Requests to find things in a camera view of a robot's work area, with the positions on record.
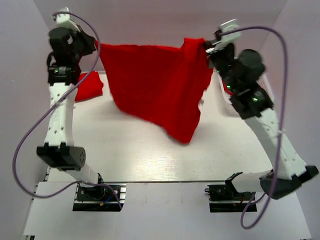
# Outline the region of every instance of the folded red cloth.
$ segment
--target folded red cloth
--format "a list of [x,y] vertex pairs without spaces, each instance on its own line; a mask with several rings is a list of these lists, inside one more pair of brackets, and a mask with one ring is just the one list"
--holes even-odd
[[[86,73],[81,74],[78,81],[83,79],[85,75]],[[101,82],[98,72],[91,72],[78,87],[75,101],[80,102],[101,96],[103,86],[104,84]]]
[[213,72],[207,68],[203,43],[185,38],[181,48],[101,44],[115,104],[189,143],[200,120],[198,103]]

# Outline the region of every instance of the white wall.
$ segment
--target white wall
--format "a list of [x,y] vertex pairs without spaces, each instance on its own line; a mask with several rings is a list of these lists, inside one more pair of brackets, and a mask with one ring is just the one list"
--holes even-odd
[[[14,181],[12,157],[23,134],[49,107],[50,48],[48,27],[32,0],[1,0],[0,13],[0,234],[3,240],[18,240],[31,198]],[[19,154],[18,174],[30,190],[45,176],[36,147],[46,129],[36,129]]]
[[[275,23],[287,40],[289,86],[285,129],[301,157],[320,169],[320,1],[288,0]],[[281,97],[283,64],[278,40],[269,36],[262,47],[276,103]],[[320,177],[297,191],[312,239],[320,240]]]
[[[103,43],[147,44],[180,47],[184,37],[211,40],[212,32],[231,19],[241,26],[263,24],[273,26],[286,0],[34,0],[51,29],[51,14],[65,6],[88,20]],[[238,48],[260,50],[267,33],[247,32]],[[80,63],[86,71],[94,56]],[[99,64],[96,68],[103,71]]]

